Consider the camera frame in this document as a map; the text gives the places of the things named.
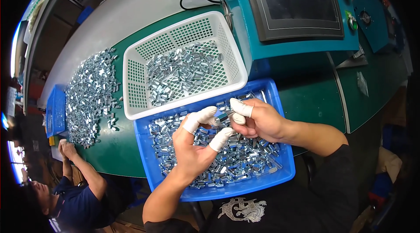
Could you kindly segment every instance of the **white plastic basket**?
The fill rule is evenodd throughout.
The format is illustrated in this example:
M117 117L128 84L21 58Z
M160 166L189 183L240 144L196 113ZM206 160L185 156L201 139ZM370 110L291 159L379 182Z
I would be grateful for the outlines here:
M179 91L177 83L169 87L173 98L166 104L152 106L147 89L147 62L155 54L165 54L171 50L199 41L201 47L210 47L208 54L223 54L223 61L213 64L214 74L205 74L203 84L191 91ZM174 109L203 99L225 94L244 87L248 81L247 70L238 46L224 16L217 11L206 12L179 23L168 26L131 45L124 52L123 97L124 112L130 120Z

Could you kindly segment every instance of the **hand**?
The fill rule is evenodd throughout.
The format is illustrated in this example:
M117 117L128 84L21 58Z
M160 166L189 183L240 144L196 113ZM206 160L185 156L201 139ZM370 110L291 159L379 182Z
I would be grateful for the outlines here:
M282 117L274 107L260 99L239 101L230 99L235 114L231 117L232 128L248 138L261 138L271 142L282 142L289 120Z
M63 152L63 144L67 143L67 139L61 139L58 143L58 151L60 152L63 159L67 158L66 155Z
M203 173L213 162L217 153L233 133L233 129L223 128L207 147L196 146L192 130L199 125L210 129L209 122L214 119L216 107L207 107L199 112L188 114L180 127L173 133L172 140L175 148L177 165L171 171L176 173L180 181L189 185L199 174Z
M62 150L62 156L67 157L68 159L72 160L75 156L77 156L76 148L72 143L69 143L67 141L60 142L61 150Z

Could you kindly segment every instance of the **blue plastic basket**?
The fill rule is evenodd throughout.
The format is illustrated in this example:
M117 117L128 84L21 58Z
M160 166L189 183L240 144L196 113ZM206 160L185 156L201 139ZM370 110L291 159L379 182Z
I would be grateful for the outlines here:
M66 94L64 86L56 84L47 100L47 137L66 130Z
M276 84L272 79L260 79L248 82L244 88L216 97L208 98L193 104L187 104L172 110L161 112L156 115L150 115L134 121L134 130L136 132L137 143L142 157L144 171L149 182L150 189L153 191L163 181L163 177L158 166L158 160L155 158L155 152L151 146L153 141L149 138L148 125L154 119L170 116L182 111L196 112L204 107L215 105L217 102L228 100L234 96L244 95L249 91L257 92L261 89L265 90L267 102L274 106L274 108L282 115L283 108L281 107L280 98ZM206 201L212 199L221 199L232 196L247 194L250 192L258 191L264 188L278 185L280 183L291 180L295 175L293 153L291 146L288 144L280 144L279 157L276 160L283 165L283 168L277 172L265 175L259 178L252 178L244 180L235 184L226 184L222 188L206 187L201 189L186 188L181 195L182 202L189 201Z

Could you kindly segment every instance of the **printed dragon graphic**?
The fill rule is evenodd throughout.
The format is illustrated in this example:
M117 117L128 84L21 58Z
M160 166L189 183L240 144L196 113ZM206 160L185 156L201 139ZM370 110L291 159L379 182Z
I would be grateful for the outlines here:
M261 217L264 215L265 205L267 203L265 201L259 201L255 203L256 199L252 199L249 201L244 201L244 197L236 197L230 199L228 203L223 204L220 208L222 209L222 213L219 214L217 218L220 218L222 215L226 214L231 220L233 221L243 221L246 220L248 222L259 222Z

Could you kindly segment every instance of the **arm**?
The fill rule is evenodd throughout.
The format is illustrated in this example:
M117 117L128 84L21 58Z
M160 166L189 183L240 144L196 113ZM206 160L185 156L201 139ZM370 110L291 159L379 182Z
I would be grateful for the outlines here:
M342 144L348 144L344 134L336 128L287 120L259 99L241 102L232 98L230 102L236 112L232 116L232 127L246 137L260 136L272 143L304 147L322 157L332 154Z
M217 153L233 133L232 128L222 129L209 146L195 146L193 132L203 123L210 128L208 121L214 118L216 107L207 107L194 112L182 121L173 133L173 146L177 165L163 182L150 194L143 207L143 222L161 222L174 214L184 189L213 162Z
M179 198L192 182L182 178L174 167L163 182L150 194L143 207L143 222L168 220L175 213Z
M84 161L77 154L73 144L63 144L63 152L66 157L68 157L74 163L74 165L79 168L80 172L83 174L84 178L89 184L89 189L92 191L95 197L98 200L101 200L107 187L106 180L98 172L96 172L95 168L93 168L91 164Z
M337 128L324 124L289 121L282 143L303 147L322 157L334 153L343 144L349 144Z
M60 143L58 144L58 151L60 152L61 156L63 157L63 176L68 178L68 180L73 183L73 169L71 168L70 161L68 157L63 152L63 144L66 143L67 140L61 139Z

